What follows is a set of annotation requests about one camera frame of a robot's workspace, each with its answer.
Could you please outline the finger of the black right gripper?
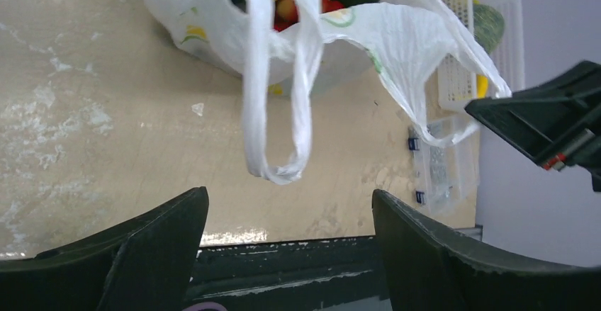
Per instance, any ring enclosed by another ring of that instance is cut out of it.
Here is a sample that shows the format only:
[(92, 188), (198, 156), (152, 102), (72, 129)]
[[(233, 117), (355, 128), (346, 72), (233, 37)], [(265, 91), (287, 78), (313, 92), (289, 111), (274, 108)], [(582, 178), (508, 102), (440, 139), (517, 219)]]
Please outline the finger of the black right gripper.
[(508, 98), (472, 100), (465, 111), (545, 170), (586, 169), (600, 192), (600, 65), (583, 60)]

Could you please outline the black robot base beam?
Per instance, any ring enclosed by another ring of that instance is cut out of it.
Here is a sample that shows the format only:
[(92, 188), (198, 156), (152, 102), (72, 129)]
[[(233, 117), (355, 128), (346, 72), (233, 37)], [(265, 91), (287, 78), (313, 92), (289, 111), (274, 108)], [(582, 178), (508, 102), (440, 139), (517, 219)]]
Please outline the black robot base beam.
[(391, 310), (372, 236), (201, 247), (185, 310)]

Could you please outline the white plastic shopping bag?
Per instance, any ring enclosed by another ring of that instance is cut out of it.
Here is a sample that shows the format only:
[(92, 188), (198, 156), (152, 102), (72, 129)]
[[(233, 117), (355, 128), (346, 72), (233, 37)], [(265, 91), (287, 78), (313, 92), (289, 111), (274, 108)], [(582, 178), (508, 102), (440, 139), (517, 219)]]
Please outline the white plastic shopping bag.
[[(226, 64), (243, 79), (242, 129), (250, 174), (278, 185), (297, 181), (310, 158), (310, 95), (325, 48), (343, 40), (366, 53), (381, 84), (434, 146), (455, 145), (478, 129), (476, 122), (442, 138), (427, 130), (425, 84), (451, 55), (491, 80), (496, 98), (512, 92), (486, 51), (442, 0), (380, 0), (322, 13), (321, 0), (294, 0), (296, 24), (274, 30), (274, 0), (144, 0), (176, 46)], [(267, 94), (290, 85), (294, 151), (287, 164), (266, 158)]]

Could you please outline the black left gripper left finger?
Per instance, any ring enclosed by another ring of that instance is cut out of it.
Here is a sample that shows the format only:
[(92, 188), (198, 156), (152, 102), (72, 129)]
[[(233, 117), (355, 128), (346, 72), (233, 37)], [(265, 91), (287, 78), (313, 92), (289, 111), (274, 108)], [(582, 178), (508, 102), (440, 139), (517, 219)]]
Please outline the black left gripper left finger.
[(180, 310), (208, 215), (192, 188), (104, 231), (1, 262), (2, 310)]

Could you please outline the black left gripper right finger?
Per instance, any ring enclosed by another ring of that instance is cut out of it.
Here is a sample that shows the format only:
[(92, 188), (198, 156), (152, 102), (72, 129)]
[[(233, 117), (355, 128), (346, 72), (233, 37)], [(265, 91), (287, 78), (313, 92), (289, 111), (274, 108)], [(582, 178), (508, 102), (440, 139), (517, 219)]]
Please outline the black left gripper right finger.
[(600, 269), (522, 256), (372, 195), (394, 310), (599, 310)]

